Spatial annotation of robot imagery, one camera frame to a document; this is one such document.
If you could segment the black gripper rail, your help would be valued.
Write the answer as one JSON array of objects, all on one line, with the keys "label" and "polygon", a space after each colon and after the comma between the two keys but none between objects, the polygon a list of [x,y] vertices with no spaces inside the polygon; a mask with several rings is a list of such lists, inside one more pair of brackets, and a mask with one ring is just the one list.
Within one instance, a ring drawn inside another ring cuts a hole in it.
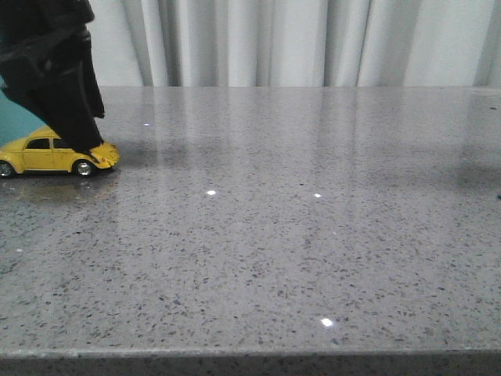
[{"label": "black gripper rail", "polygon": [[103,143],[95,117],[105,107],[86,27],[94,18],[88,1],[1,2],[2,91],[81,153]]}]

